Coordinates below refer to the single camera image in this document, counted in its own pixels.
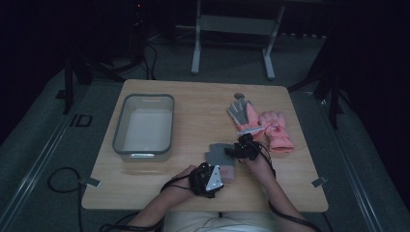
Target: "floor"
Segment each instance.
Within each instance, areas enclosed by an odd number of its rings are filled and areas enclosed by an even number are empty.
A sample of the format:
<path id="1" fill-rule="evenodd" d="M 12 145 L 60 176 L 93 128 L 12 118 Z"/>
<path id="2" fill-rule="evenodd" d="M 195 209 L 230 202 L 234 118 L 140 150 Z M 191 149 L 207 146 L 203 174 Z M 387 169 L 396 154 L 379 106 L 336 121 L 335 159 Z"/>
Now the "floor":
<path id="1" fill-rule="evenodd" d="M 212 33 L 205 35 L 199 74 L 192 75 L 192 35 L 191 28 L 180 28 L 175 43 L 152 35 L 150 46 L 145 47 L 148 67 L 142 63 L 120 75 L 145 79 L 149 70 L 158 81 L 289 87 L 306 77 L 325 40 L 278 37 L 272 54 L 277 77 L 268 80 L 259 47 L 263 41 Z M 230 40 L 250 45 L 228 43 Z M 117 66 L 127 62 L 124 58 L 115 60 Z M 82 209 L 78 217 L 77 192 L 59 194 L 47 186 L 48 177 L 60 167 L 72 167 L 81 177 L 91 174 L 122 87 L 99 72 L 94 72 L 94 77 L 90 86 L 74 85 L 74 106 L 63 115 L 64 101 L 55 99 L 55 95 L 64 88 L 64 71 L 58 73 L 1 146 L 1 231 L 75 231 L 79 218 L 84 231 L 98 231 L 104 223 L 113 223 L 129 213 Z M 329 210 L 304 215 L 323 231 L 408 231 L 409 213 L 360 119 L 340 101 L 343 114 L 337 115 L 335 130 L 328 120 L 326 101 L 316 100 L 311 94 L 314 87 L 312 83 L 290 96 L 318 175 L 328 180 L 323 189 Z M 91 126 L 73 126 L 75 115 L 93 116 Z M 59 176 L 55 183 L 63 189 L 76 188 L 75 176 L 70 173 Z"/>

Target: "person's hand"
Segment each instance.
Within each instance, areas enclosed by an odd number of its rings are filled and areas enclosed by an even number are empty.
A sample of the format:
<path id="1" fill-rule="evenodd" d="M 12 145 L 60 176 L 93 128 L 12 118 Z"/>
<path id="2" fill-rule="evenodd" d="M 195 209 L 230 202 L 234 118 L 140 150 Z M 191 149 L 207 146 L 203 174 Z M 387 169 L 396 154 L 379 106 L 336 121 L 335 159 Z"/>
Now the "person's hand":
<path id="1" fill-rule="evenodd" d="M 259 154 L 255 160 L 240 159 L 240 162 L 247 165 L 250 173 L 252 173 L 255 179 L 258 180 L 263 187 L 267 187 L 272 182 L 275 182 L 276 178 L 272 172 L 271 164 L 265 161 L 263 156 L 265 156 L 266 159 L 269 159 L 268 155 L 265 154 L 265 152 L 262 152 L 262 154 Z"/>
<path id="2" fill-rule="evenodd" d="M 190 165 L 184 171 L 172 177 L 172 179 L 189 175 L 195 168 L 194 165 Z M 162 191 L 161 195 L 164 195 L 166 201 L 171 205 L 180 204 L 194 196 L 190 190 L 190 180 L 188 177 L 172 183 L 172 185 Z"/>

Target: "pink glove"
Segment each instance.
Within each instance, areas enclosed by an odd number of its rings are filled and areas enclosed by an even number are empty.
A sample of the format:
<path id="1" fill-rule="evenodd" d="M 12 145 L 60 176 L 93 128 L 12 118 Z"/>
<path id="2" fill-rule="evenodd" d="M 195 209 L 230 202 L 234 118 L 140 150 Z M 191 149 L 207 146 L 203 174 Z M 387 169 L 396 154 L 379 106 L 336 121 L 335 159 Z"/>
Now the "pink glove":
<path id="1" fill-rule="evenodd" d="M 295 146 L 289 139 L 286 131 L 284 114 L 275 111 L 264 112 L 259 116 L 259 123 L 265 128 L 265 134 L 269 139 L 269 150 L 274 153 L 292 152 Z"/>
<path id="2" fill-rule="evenodd" d="M 260 127 L 258 124 L 258 114 L 250 101 L 245 101 L 244 98 L 238 98 L 234 101 L 227 111 L 234 120 L 238 131 Z M 253 140 L 259 140 L 263 133 L 263 130 L 252 132 Z"/>

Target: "person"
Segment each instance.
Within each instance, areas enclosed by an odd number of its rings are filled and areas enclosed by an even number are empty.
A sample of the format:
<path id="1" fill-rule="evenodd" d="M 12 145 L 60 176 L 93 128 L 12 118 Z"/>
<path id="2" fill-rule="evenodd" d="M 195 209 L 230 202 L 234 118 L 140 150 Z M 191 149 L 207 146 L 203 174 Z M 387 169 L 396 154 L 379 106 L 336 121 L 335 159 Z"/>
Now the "person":
<path id="1" fill-rule="evenodd" d="M 240 159 L 240 162 L 248 167 L 250 173 L 265 189 L 269 202 L 278 212 L 306 221 L 280 187 L 272 172 L 271 164 L 262 156 L 257 156 L 255 160 Z M 195 166 L 190 165 L 174 178 L 189 175 L 194 169 Z M 230 212 L 221 217 L 218 213 L 210 212 L 168 212 L 172 207 L 194 197 L 189 188 L 188 178 L 173 183 L 131 219 L 128 225 L 149 227 L 158 223 L 166 215 L 162 228 L 165 232 L 315 231 L 312 227 L 272 213 Z"/>

